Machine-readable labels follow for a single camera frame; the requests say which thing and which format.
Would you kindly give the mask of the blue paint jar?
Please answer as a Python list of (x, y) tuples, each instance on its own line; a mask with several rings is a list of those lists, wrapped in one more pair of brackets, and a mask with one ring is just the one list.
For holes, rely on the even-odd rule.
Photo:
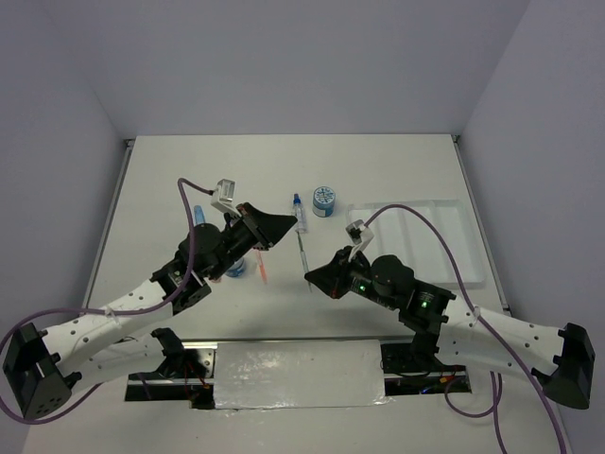
[(230, 278), (237, 278), (244, 274), (246, 270), (246, 260), (244, 257), (234, 262), (226, 271), (225, 275)]
[(313, 192), (313, 213), (319, 218), (329, 218), (336, 206), (336, 192), (329, 186), (320, 186)]

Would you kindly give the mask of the green highlighter pen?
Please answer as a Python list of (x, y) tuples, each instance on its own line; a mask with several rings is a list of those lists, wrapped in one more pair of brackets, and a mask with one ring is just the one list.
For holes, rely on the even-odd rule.
[[(297, 240), (298, 240), (298, 244), (299, 244), (299, 251), (300, 251), (300, 257), (301, 257), (301, 261), (302, 261), (302, 270), (303, 270), (303, 277), (304, 277), (309, 272), (309, 266), (308, 266), (308, 261), (307, 261), (307, 257), (306, 257), (306, 252), (305, 252), (304, 246), (303, 246), (302, 235), (300, 232), (297, 232)], [(311, 283), (309, 283), (306, 279), (305, 279), (305, 282), (308, 286), (309, 292), (312, 293)]]

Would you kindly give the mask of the blue highlighter cap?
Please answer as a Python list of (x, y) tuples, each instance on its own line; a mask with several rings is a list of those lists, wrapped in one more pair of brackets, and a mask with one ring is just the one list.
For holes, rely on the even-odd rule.
[(205, 214), (200, 205), (194, 206), (194, 221), (195, 225), (203, 225), (206, 222)]

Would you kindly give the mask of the clear plastic organizer tray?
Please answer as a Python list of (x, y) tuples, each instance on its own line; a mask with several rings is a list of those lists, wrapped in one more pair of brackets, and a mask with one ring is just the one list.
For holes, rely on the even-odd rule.
[(394, 254), (415, 276), (442, 288), (457, 289), (458, 280), (442, 247), (442, 236), (454, 256), (464, 286), (483, 288), (486, 271), (480, 252), (480, 239), (470, 212), (460, 200), (407, 201), (406, 206), (420, 213), (436, 228), (431, 231), (423, 220), (407, 210), (389, 209), (372, 222), (374, 239), (364, 250), (369, 261)]

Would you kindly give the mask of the blue paint jar near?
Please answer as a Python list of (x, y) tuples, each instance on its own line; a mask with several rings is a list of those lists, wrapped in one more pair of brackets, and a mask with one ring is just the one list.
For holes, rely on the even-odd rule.
[(226, 271), (225, 275), (230, 278), (237, 278), (244, 274), (246, 270), (246, 260), (244, 257), (234, 262)]

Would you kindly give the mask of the clear blue spray bottle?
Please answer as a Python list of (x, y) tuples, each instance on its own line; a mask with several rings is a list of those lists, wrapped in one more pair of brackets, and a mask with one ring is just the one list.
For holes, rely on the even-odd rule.
[(295, 216), (295, 218), (297, 219), (295, 231), (298, 234), (306, 234), (308, 232), (306, 215), (304, 212), (302, 199), (298, 193), (295, 193), (293, 195), (292, 212), (293, 212), (293, 215)]

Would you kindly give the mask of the blue paint jar far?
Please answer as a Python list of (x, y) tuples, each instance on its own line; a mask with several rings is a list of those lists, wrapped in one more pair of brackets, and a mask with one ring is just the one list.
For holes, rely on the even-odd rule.
[(336, 192), (329, 186), (320, 186), (313, 192), (313, 213), (319, 218), (329, 218), (336, 206)]

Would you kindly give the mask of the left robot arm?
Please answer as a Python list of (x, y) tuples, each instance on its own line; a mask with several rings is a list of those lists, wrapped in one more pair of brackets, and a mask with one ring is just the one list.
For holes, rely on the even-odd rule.
[(91, 394), (100, 384), (135, 373), (178, 375), (189, 359), (180, 338), (158, 327), (196, 305), (250, 250), (274, 247), (297, 220), (270, 215), (245, 202), (227, 213), (226, 226), (190, 225), (175, 256), (140, 286), (99, 308), (76, 311), (75, 319), (39, 329), (30, 315), (1, 342), (2, 370), (23, 424), (55, 421), (68, 412), (74, 393)]

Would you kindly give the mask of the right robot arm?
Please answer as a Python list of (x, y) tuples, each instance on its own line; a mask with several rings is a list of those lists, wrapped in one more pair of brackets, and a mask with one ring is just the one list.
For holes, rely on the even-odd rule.
[(417, 279), (392, 254), (369, 261), (345, 247), (304, 278), (332, 299), (353, 292), (396, 312), (414, 333), (411, 359), (422, 370), (440, 363), (532, 376), (555, 403), (576, 410), (590, 406), (596, 354), (580, 325), (543, 326), (468, 307), (450, 290)]

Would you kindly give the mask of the orange highlighter pen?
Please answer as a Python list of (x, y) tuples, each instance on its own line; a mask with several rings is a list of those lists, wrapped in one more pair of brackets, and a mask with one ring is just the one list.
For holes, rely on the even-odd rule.
[(261, 279), (264, 283), (264, 285), (268, 284), (268, 275), (267, 275), (267, 270), (264, 264), (264, 260), (263, 260), (263, 255), (261, 253), (261, 251), (255, 251), (255, 258), (256, 258), (256, 263), (257, 263), (257, 267), (261, 276)]

